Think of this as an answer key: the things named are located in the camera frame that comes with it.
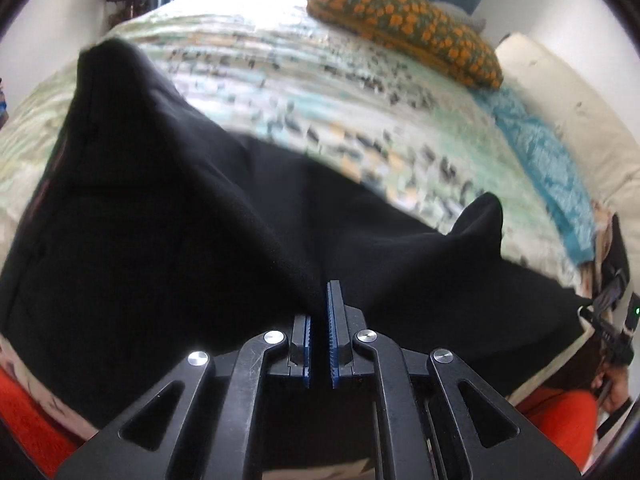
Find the metal screw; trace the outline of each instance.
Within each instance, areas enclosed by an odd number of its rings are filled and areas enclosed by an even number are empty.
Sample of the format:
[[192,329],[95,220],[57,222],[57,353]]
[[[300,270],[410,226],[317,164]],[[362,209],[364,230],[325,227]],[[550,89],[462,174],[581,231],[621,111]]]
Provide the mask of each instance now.
[[446,365],[453,361],[453,354],[451,353],[451,350],[447,350],[446,348],[438,348],[433,353],[433,358],[436,359],[437,362]]
[[264,340],[270,345],[277,345],[284,340],[284,334],[280,330],[269,330],[264,335]]
[[373,343],[376,339],[378,339],[378,334],[373,332],[373,330],[369,330],[368,328],[364,330],[360,330],[356,337],[362,341],[363,343]]
[[209,356],[204,352],[191,352],[187,357],[187,361],[191,366],[202,366],[207,364]]

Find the blue patterned cloth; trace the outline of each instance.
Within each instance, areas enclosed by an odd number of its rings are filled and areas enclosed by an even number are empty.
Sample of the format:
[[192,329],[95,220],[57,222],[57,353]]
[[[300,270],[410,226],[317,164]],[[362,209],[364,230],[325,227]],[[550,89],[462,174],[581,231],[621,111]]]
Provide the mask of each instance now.
[[495,118],[531,179],[576,265],[594,259],[595,221],[589,193],[575,164],[551,128],[530,115],[519,97],[499,91],[473,91],[476,102]]

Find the beige headboard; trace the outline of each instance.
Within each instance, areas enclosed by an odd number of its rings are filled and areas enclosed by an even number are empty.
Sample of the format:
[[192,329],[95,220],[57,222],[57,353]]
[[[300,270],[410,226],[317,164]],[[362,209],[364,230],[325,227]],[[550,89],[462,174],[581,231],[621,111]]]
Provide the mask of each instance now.
[[640,145],[595,90],[544,46],[516,33],[496,53],[505,82],[555,128],[591,197],[618,213],[632,282],[640,283]]

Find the triangular cutout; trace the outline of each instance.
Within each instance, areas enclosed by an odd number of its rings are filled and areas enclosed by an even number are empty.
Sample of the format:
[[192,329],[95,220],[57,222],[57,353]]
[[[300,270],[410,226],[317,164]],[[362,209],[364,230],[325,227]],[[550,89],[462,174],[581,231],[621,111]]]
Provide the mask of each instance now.
[[508,421],[470,383],[458,383],[471,420],[482,446],[489,448],[518,434],[518,428]]
[[174,381],[138,412],[120,431],[120,436],[149,451],[156,451],[184,390],[184,383]]

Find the human hand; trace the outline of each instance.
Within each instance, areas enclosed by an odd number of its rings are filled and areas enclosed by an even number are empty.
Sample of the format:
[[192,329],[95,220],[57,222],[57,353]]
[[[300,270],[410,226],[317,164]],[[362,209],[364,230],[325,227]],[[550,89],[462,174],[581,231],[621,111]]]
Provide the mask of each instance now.
[[629,398],[629,370],[626,366],[604,364],[601,373],[591,383],[591,387],[597,390],[602,386],[605,377],[611,380],[611,389],[602,403],[602,409],[610,415]]

